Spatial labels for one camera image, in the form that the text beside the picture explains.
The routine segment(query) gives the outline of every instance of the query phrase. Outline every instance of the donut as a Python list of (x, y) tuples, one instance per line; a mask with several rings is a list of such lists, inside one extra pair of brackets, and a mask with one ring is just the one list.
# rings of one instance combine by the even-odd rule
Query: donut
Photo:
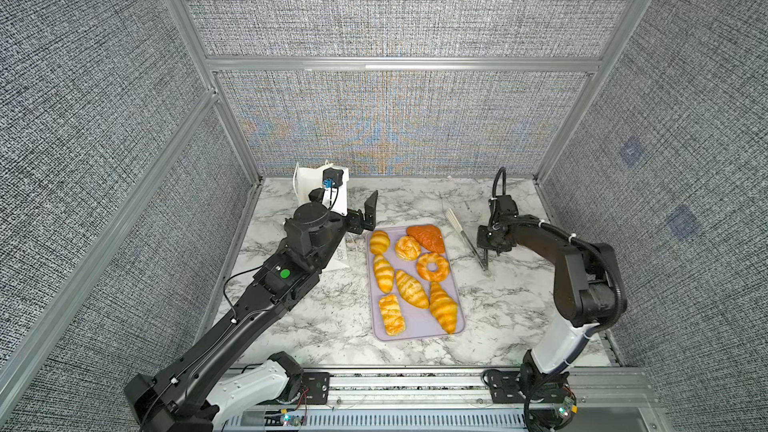
[[(436, 264), (437, 270), (431, 271), (427, 267), (429, 264)], [(440, 282), (446, 280), (448, 273), (451, 271), (448, 266), (448, 261), (445, 257), (435, 252), (424, 254), (418, 258), (416, 263), (416, 271), (426, 281)]]

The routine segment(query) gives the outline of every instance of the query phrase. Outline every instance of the croissant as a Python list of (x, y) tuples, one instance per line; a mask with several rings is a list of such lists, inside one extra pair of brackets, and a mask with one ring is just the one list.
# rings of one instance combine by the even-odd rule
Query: croissant
[(427, 293), (424, 292), (422, 284), (403, 271), (397, 271), (397, 290), (400, 291), (400, 297), (404, 298), (410, 305), (418, 308), (429, 307)]
[(422, 253), (422, 246), (410, 235), (403, 235), (395, 244), (395, 254), (402, 260), (416, 260)]
[(389, 261), (383, 255), (373, 257), (373, 274), (376, 276), (376, 282), (379, 288), (385, 294), (392, 291), (392, 284), (395, 281), (395, 269), (389, 264)]
[(398, 335), (406, 330), (406, 320), (400, 312), (400, 304), (394, 294), (385, 295), (379, 299), (379, 308), (382, 311), (384, 330), (387, 335)]
[(375, 230), (371, 234), (371, 254), (381, 255), (389, 248), (389, 235), (383, 230)]
[(442, 241), (442, 234), (436, 226), (412, 226), (406, 229), (406, 233), (428, 251), (437, 254), (446, 253), (446, 244)]
[(432, 312), (437, 322), (440, 323), (442, 330), (449, 334), (456, 332), (458, 304), (436, 282), (432, 282), (429, 285), (429, 300), (429, 311)]

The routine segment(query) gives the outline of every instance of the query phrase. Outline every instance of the bread roll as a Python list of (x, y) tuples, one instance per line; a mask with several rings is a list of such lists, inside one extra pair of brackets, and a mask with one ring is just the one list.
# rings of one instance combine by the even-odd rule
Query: bread roll
[(402, 260), (416, 260), (422, 253), (422, 246), (410, 235), (403, 235), (395, 244), (395, 254)]
[(370, 240), (371, 254), (381, 255), (389, 248), (389, 235), (383, 230), (375, 230)]
[(406, 330), (406, 320), (402, 316), (396, 295), (389, 294), (380, 298), (379, 308), (382, 311), (384, 330), (387, 335), (398, 335)]

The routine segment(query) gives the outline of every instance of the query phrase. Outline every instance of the red wire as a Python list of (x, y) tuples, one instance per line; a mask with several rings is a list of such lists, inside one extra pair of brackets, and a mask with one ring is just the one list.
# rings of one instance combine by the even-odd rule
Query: red wire
[[(298, 410), (299, 407), (301, 407), (301, 400), (306, 396), (306, 393), (309, 392), (310, 389), (305, 389), (301, 396), (299, 397), (299, 401), (296, 402), (296, 408), (294, 410)], [(307, 407), (306, 407), (306, 400), (304, 400), (304, 417), (301, 418), (301, 424), (304, 425), (304, 420), (306, 419), (306, 415), (309, 413)]]

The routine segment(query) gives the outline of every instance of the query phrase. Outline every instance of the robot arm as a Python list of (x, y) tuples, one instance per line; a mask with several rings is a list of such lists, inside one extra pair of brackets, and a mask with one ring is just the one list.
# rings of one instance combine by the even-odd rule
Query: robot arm
[(154, 376), (136, 375), (125, 387), (142, 430), (210, 432), (214, 422), (223, 423), (244, 401), (250, 405), (281, 394), (286, 402), (293, 399), (302, 369), (284, 353), (241, 376), (238, 384), (220, 380), (256, 338), (320, 281), (346, 232), (360, 234), (376, 226), (378, 192), (366, 200), (364, 214), (349, 210), (342, 216), (321, 203), (323, 194), (318, 190), (310, 194), (313, 202), (298, 207), (286, 220), (287, 236), (258, 267), (232, 310), (183, 357)]
[[(502, 194), (498, 196), (500, 178)], [(504, 168), (496, 174), (488, 204), (491, 217), (487, 226), (478, 227), (477, 236), (486, 264), (488, 251), (500, 254), (523, 245), (554, 265), (553, 297), (559, 317), (549, 325), (543, 339), (526, 353), (518, 378), (519, 390), (525, 397), (526, 427), (533, 431), (533, 424), (540, 422), (548, 429), (551, 425), (542, 417), (529, 417), (531, 399), (539, 398), (537, 392), (549, 382), (560, 388), (568, 376), (565, 370), (589, 339), (616, 324), (627, 309), (616, 254), (608, 244), (592, 244), (538, 217), (520, 216), (517, 204), (506, 194)], [(499, 382), (498, 375), (495, 384), (491, 376), (489, 385), (493, 391)], [(566, 420), (571, 418), (568, 410), (562, 415)]]

